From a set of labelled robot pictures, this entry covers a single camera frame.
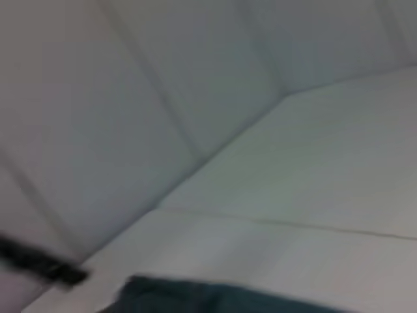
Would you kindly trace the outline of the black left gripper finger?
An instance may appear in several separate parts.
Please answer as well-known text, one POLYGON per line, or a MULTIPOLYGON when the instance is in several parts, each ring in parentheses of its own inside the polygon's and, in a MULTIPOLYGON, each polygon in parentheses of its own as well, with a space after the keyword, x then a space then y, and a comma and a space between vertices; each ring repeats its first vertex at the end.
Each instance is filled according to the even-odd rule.
POLYGON ((22 272, 47 284, 74 288, 89 278, 88 270, 41 248, 1 234, 1 265, 22 272))

